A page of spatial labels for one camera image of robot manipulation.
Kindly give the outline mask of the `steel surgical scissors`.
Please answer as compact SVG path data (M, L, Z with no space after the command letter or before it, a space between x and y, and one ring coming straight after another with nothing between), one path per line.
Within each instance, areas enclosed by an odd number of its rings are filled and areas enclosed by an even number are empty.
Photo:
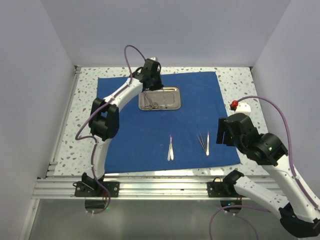
M145 107L153 110L155 109L155 104L154 102L151 100L151 98L149 97L149 95L145 92L144 93L144 100L145 100Z
M148 107L152 110L158 110L159 104L157 102L157 95L152 91L146 93L146 98L148 100Z

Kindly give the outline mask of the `blue surgical drape cloth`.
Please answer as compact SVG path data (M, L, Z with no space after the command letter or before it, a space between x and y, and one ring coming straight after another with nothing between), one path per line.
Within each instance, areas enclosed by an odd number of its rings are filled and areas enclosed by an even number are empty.
M219 118L227 112L217 75L212 72L164 74L166 87L180 91L177 110L144 111L134 97L119 113L119 130L111 140L105 173L200 169L236 165L234 147L216 143ZM206 145L209 132L209 156Z

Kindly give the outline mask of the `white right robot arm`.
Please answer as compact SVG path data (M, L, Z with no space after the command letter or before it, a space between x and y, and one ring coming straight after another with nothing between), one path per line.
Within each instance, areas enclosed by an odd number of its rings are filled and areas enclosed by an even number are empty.
M320 234L320 199L296 169L292 151L272 133L259 133L250 118L251 108L234 100L234 114L220 118L217 144L236 147L249 160L261 166L276 182L282 195L258 185L238 170L233 170L215 190L227 196L236 194L273 213L282 227L296 238L312 238Z

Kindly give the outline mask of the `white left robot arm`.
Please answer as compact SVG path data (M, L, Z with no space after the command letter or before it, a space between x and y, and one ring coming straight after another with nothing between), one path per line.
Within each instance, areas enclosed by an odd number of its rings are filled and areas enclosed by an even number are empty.
M94 140L90 158L90 170L81 177L82 184L92 196L103 193L102 183L105 175L105 162L111 140L120 128L120 112L134 97L144 91L163 88L161 64L156 57L147 58L142 67L137 68L115 92L104 98L96 98L87 121L89 137Z

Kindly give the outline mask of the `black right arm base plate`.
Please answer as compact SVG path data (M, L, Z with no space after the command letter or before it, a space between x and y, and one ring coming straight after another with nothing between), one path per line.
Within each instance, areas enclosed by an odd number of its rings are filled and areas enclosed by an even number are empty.
M235 183L235 180L215 177L206 183L207 195L209 198L238 198L241 195L236 192Z

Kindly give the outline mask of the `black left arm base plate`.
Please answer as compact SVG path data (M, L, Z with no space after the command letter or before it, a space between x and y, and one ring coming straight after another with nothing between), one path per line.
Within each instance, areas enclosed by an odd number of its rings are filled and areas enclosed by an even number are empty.
M105 197L106 194L108 197L117 198L120 190L120 183L116 181L104 181L102 185L108 190L106 192L100 185L95 186L94 188L85 185L81 181L74 182L72 184L75 187L74 196L75 197Z

